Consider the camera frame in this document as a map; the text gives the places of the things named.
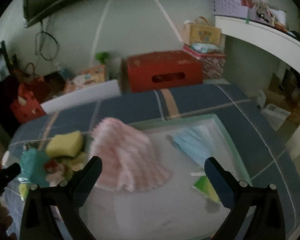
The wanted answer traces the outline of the green tissue pack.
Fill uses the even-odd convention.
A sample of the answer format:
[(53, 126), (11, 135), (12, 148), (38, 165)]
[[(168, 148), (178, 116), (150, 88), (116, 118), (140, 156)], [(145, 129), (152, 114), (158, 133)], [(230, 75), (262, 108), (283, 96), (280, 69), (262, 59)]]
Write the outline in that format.
[(21, 201), (25, 202), (30, 189), (29, 185), (25, 183), (20, 183), (18, 189), (19, 189)]
[(199, 177), (193, 184), (193, 188), (215, 203), (220, 203), (219, 197), (207, 176)]

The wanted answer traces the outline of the light blue face mask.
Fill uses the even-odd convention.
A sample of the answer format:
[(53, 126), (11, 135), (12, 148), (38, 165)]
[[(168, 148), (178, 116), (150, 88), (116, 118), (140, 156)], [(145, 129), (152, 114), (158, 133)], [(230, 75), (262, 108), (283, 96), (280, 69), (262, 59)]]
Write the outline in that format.
[(215, 142), (205, 126), (183, 128), (175, 134), (168, 134), (166, 138), (174, 148), (188, 155), (201, 168), (216, 150)]

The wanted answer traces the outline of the pink fluffy cloth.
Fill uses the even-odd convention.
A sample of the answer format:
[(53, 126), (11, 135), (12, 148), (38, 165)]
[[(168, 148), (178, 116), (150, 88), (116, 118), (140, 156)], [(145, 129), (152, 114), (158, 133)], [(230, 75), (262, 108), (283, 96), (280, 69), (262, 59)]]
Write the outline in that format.
[(164, 185), (171, 173), (164, 168), (145, 133), (114, 118), (104, 118), (93, 129), (89, 157), (102, 160), (96, 188), (129, 192)]

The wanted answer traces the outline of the teal plastic box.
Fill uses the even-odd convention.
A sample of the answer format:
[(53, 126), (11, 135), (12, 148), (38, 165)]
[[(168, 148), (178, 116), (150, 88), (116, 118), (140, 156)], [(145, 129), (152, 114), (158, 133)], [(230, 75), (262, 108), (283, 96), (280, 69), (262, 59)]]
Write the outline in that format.
[(45, 151), (29, 148), (23, 152), (20, 160), (21, 173), (17, 177), (20, 183), (38, 184), (40, 187), (49, 187), (46, 181), (48, 172), (45, 164), (50, 161)]

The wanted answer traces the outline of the pink patterned sock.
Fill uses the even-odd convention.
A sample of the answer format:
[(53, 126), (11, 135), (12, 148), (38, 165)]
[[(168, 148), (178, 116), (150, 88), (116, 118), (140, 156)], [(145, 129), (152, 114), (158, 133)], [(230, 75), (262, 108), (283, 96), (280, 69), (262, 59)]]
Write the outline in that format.
[(57, 157), (50, 159), (44, 168), (45, 180), (50, 187), (57, 186), (63, 180), (70, 180), (75, 172), (82, 170), (88, 162), (88, 155), (81, 152), (76, 157)]

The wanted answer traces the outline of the yellow sponge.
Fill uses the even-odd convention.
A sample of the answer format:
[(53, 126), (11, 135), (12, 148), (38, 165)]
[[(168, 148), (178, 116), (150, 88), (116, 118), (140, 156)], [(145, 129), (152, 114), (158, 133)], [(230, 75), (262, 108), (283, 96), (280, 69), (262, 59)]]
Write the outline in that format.
[(47, 144), (45, 152), (50, 158), (72, 157), (79, 154), (84, 139), (80, 131), (55, 135)]

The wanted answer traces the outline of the white green storage bin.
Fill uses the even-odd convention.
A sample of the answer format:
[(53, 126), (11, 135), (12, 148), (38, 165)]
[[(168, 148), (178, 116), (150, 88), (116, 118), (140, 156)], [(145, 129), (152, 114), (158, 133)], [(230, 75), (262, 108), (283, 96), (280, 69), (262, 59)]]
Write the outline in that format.
[(249, 174), (230, 134), (214, 114), (166, 121), (137, 122), (133, 127), (151, 140), (161, 164), (172, 176), (146, 192), (94, 188), (79, 214), (96, 239), (202, 239), (213, 234), (229, 210), (195, 189), (200, 167), (173, 147), (170, 137), (197, 127), (205, 145), (237, 180)]

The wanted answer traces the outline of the red gift bag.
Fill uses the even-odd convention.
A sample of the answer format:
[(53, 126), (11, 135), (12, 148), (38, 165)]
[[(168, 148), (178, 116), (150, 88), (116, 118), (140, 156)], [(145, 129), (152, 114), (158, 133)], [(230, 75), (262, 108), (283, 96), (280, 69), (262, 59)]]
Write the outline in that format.
[(41, 104), (51, 92), (44, 78), (36, 74), (36, 67), (32, 62), (27, 64), (26, 69), (29, 67), (32, 68), (31, 74), (19, 69), (13, 71), (19, 81), (19, 87), (10, 109), (21, 124), (46, 115)]

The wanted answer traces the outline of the colourful toy box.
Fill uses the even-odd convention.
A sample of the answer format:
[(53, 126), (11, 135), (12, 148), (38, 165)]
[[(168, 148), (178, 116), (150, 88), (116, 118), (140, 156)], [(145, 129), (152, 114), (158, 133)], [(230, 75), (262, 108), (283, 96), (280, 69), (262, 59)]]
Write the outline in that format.
[(66, 81), (63, 92), (71, 93), (90, 85), (97, 85), (106, 82), (108, 79), (106, 66), (99, 65), (81, 71), (73, 79)]

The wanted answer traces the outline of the red patterned box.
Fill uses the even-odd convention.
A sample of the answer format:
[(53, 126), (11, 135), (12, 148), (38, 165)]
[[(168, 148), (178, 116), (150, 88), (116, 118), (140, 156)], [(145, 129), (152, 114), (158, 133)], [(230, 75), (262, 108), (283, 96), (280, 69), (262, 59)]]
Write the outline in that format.
[(219, 53), (200, 53), (184, 44), (183, 51), (202, 64), (202, 72), (206, 79), (220, 79), (223, 76), (226, 55)]

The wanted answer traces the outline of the white shelf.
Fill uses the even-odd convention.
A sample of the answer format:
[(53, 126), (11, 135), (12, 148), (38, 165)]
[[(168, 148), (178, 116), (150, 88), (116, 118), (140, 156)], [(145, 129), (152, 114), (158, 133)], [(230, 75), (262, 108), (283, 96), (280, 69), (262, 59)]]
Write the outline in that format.
[(300, 74), (300, 42), (264, 24), (228, 16), (216, 16), (222, 33), (261, 48), (294, 68)]

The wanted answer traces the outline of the red cardboard box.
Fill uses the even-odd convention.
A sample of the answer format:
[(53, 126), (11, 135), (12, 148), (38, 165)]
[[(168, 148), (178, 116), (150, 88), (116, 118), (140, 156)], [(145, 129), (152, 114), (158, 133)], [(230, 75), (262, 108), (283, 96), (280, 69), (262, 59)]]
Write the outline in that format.
[(181, 51), (156, 51), (127, 57), (123, 61), (121, 89), (139, 93), (203, 82), (200, 61)]

